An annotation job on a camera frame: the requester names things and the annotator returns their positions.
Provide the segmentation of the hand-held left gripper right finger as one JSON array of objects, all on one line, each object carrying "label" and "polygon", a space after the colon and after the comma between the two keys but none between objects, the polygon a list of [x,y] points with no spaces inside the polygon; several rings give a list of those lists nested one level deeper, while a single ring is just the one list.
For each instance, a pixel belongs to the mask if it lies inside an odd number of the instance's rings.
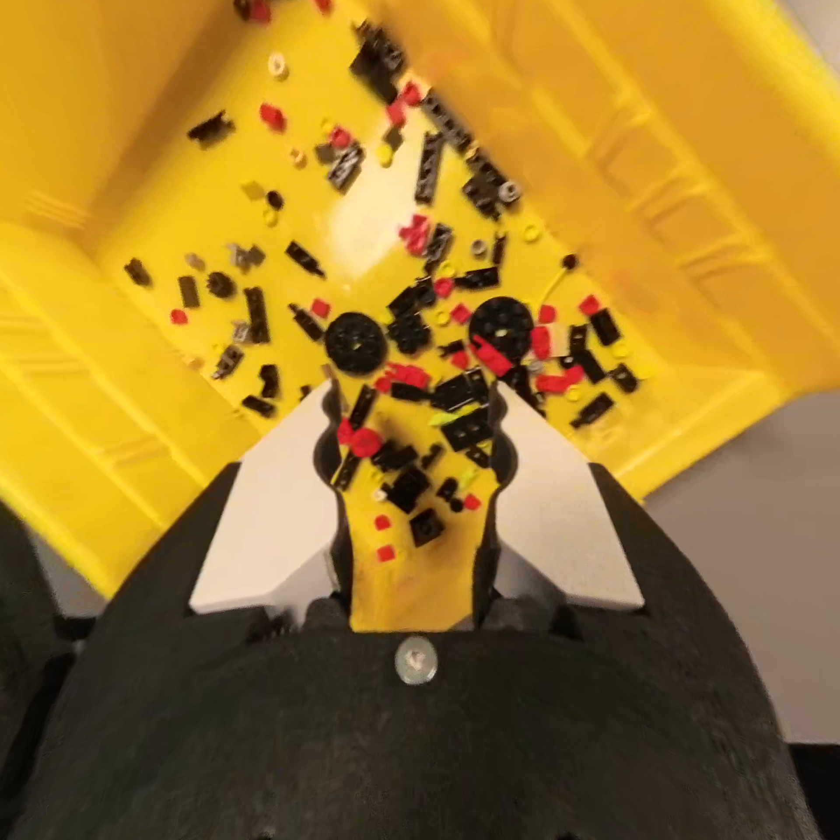
[{"label": "hand-held left gripper right finger", "polygon": [[634,613],[644,596],[594,465],[509,385],[490,388],[490,470],[497,481],[472,571],[472,620],[499,599]]}]

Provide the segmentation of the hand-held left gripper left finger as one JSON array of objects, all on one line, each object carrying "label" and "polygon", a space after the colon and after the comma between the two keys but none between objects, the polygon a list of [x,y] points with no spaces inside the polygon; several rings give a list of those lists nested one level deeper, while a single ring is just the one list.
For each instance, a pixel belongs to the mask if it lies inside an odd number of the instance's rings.
[{"label": "hand-held left gripper left finger", "polygon": [[301,625],[331,595],[349,612],[350,525],[332,485],[342,398],[336,380],[320,384],[239,459],[192,590],[195,614],[261,607]]}]

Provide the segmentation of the pile of toy bricks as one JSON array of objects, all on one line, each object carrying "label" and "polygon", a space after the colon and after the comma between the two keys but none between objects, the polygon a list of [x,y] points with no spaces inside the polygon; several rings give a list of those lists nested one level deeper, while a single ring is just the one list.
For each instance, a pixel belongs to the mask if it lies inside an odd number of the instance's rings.
[{"label": "pile of toy bricks", "polygon": [[[332,482],[362,509],[421,521],[436,486],[449,518],[478,509],[489,467],[488,383],[502,379],[638,499],[650,348],[593,245],[549,232],[517,189],[547,183],[551,153],[518,68],[446,2],[212,2],[219,30],[179,80],[174,140],[143,205],[109,240],[113,277],[197,354],[209,384],[267,427],[327,375],[365,419],[339,426]],[[468,337],[483,301],[522,301],[531,349],[512,364]],[[324,334],[345,312],[383,328],[385,363],[355,377]]]}]

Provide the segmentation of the yellow plastic bin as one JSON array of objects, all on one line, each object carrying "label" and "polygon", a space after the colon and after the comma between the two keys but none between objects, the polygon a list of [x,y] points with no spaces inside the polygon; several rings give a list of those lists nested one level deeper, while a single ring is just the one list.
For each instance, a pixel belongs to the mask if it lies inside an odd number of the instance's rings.
[{"label": "yellow plastic bin", "polygon": [[838,79],[775,2],[2,2],[2,501],[100,594],[424,275],[593,333],[549,422],[644,499],[838,386]]}]

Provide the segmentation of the black round toy plate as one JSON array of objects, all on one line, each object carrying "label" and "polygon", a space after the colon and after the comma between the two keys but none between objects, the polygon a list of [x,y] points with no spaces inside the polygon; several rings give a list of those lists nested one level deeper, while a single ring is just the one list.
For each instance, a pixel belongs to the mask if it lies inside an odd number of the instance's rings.
[{"label": "black round toy plate", "polygon": [[383,328],[361,312],[348,311],[332,320],[323,341],[329,359],[344,374],[365,377],[385,363],[387,343]]},{"label": "black round toy plate", "polygon": [[534,320],[519,299],[507,296],[489,298],[479,304],[468,324],[471,342],[481,338],[512,364],[519,364],[531,349]]}]

